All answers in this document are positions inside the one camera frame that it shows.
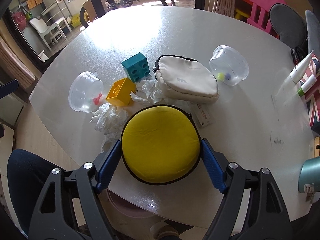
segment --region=purple ball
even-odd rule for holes
[[[230,79],[231,79],[231,75],[230,75],[229,73],[226,73],[226,74],[224,75],[224,79],[230,80]]]

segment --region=toy block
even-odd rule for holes
[[[113,83],[106,100],[115,106],[126,106],[130,103],[131,91],[136,91],[136,85],[129,78],[120,79]]]
[[[140,82],[143,77],[150,74],[147,58],[140,52],[121,64],[132,82]]]

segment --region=silver bolt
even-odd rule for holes
[[[229,167],[232,169],[236,169],[236,168],[238,168],[238,164],[237,163],[230,163]]]
[[[85,169],[91,169],[92,166],[93,166],[92,163],[85,163],[85,164],[83,165],[83,167],[84,167]]]
[[[263,168],[263,169],[262,169],[262,172],[263,172],[264,174],[269,174],[269,173],[270,173],[269,169],[267,169],[267,168]]]
[[[60,172],[60,169],[54,168],[51,172],[52,172],[52,174],[58,174]]]

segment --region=pink chair backrest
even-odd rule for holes
[[[270,8],[275,3],[287,4],[284,0],[250,0],[252,5],[250,18],[247,19],[247,23],[267,32],[271,33],[273,31],[270,20],[267,20]]]

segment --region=white pouch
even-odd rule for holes
[[[153,72],[166,97],[197,103],[214,103],[219,98],[216,78],[195,59],[162,55]]]

